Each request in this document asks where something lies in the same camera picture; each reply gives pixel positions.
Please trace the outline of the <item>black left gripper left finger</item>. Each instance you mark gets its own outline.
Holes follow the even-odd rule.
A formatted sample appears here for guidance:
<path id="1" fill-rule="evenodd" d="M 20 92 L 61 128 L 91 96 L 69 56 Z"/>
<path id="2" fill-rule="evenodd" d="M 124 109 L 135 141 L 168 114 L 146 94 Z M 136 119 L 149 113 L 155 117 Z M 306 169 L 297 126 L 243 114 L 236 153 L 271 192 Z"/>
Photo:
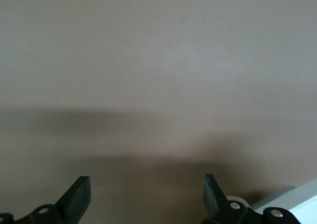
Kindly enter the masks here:
<path id="1" fill-rule="evenodd" d="M 89 176 L 80 176 L 55 204 L 37 207 L 16 224 L 77 224 L 91 203 Z"/>

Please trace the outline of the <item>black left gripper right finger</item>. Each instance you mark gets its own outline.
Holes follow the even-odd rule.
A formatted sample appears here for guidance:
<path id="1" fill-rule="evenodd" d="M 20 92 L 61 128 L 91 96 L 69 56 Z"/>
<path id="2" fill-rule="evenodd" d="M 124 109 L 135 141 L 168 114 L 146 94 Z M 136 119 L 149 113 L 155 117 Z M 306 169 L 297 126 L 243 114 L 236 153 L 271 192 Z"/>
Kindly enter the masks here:
<path id="1" fill-rule="evenodd" d="M 203 224 L 244 224 L 247 217 L 246 206 L 228 199 L 213 174 L 204 175 L 204 204 L 209 217 Z"/>

